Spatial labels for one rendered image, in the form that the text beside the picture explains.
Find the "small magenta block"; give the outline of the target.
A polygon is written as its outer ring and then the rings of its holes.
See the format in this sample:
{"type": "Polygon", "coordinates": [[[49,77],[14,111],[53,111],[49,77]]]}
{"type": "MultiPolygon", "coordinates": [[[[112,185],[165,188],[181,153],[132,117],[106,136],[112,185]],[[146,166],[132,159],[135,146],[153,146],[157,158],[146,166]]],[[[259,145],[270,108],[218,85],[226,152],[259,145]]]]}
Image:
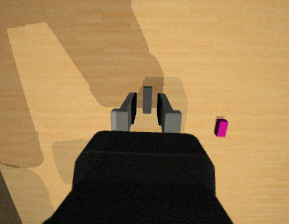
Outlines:
{"type": "Polygon", "coordinates": [[[217,119],[214,134],[217,137],[225,137],[228,127],[228,121],[226,119],[217,119]]]}

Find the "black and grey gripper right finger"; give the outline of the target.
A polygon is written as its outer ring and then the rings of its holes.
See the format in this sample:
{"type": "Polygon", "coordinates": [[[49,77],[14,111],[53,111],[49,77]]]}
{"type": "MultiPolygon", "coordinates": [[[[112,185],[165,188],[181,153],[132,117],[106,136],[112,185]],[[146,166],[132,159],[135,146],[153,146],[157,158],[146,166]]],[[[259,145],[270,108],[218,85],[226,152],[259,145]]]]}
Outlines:
{"type": "Polygon", "coordinates": [[[180,133],[182,113],[180,110],[173,110],[165,93],[158,93],[157,118],[163,133],[180,133]]]}

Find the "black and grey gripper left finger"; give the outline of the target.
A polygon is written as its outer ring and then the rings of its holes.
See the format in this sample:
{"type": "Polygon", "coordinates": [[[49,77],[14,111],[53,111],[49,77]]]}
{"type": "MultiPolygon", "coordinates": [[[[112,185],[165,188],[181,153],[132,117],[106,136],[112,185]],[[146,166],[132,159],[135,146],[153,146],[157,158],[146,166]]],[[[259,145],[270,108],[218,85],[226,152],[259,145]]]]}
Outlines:
{"type": "Polygon", "coordinates": [[[130,131],[137,112],[137,93],[130,92],[120,108],[111,113],[111,131],[130,131]]]}

